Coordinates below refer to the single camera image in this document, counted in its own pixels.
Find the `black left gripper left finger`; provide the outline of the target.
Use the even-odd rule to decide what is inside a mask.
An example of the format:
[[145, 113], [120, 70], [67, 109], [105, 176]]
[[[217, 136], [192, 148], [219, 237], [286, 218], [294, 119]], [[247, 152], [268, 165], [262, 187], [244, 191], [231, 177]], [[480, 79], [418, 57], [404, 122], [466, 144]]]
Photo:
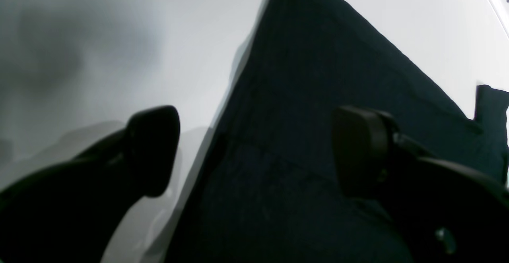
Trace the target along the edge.
[[143, 110], [74, 158], [9, 184], [2, 263], [99, 263], [128, 210], [167, 190], [179, 138], [174, 106]]

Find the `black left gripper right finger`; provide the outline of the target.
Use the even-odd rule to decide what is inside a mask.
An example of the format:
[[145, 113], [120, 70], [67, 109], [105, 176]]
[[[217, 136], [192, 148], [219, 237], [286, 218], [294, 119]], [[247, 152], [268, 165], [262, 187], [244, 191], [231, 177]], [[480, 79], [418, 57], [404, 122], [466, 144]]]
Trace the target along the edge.
[[344, 196], [380, 203], [416, 263], [507, 263], [502, 184], [438, 158], [369, 108], [334, 109], [332, 150]]

